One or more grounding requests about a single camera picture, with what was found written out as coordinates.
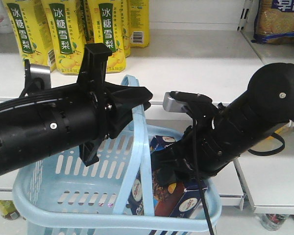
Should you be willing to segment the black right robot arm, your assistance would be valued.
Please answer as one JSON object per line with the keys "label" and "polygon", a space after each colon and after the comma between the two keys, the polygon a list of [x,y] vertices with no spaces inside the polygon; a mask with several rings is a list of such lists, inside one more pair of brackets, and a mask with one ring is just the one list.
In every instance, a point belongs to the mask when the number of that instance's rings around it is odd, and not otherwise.
{"label": "black right robot arm", "polygon": [[171,91],[165,94],[164,109],[187,113],[193,124],[180,140],[152,153],[159,185],[213,177],[252,146],[294,122],[294,64],[261,67],[247,90],[227,106],[214,105],[203,94]]}

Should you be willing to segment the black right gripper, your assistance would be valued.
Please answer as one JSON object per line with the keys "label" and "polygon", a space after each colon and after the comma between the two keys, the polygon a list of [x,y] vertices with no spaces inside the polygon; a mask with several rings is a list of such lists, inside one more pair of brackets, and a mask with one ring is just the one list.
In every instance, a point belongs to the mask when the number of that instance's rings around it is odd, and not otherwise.
{"label": "black right gripper", "polygon": [[[151,154],[153,169],[173,170],[178,178],[205,180],[216,176],[227,164],[233,161],[233,153],[227,152],[213,140],[211,128],[200,125],[192,118],[192,125],[187,127],[180,140],[169,147]],[[165,173],[165,182],[170,176]]]}

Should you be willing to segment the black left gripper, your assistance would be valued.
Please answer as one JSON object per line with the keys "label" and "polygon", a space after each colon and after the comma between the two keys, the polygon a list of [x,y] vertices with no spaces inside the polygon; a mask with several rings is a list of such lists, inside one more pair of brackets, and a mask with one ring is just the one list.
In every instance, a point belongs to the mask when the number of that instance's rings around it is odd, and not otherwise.
{"label": "black left gripper", "polygon": [[[86,166],[98,162],[97,150],[105,137],[115,139],[133,120],[132,110],[147,110],[153,94],[146,87],[116,85],[105,81],[112,51],[103,43],[86,44],[77,81],[53,89],[28,85],[30,145],[39,159],[79,146]],[[112,105],[107,113],[106,100]]]}

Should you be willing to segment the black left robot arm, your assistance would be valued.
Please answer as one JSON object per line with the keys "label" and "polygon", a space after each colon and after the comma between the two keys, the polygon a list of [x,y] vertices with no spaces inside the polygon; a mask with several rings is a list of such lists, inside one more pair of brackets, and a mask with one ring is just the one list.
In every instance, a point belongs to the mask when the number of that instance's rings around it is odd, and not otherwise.
{"label": "black left robot arm", "polygon": [[19,98],[0,103],[0,176],[72,147],[86,166],[98,148],[132,121],[132,109],[150,107],[145,87],[105,81],[112,50],[86,44],[77,81],[45,89],[29,82]]}

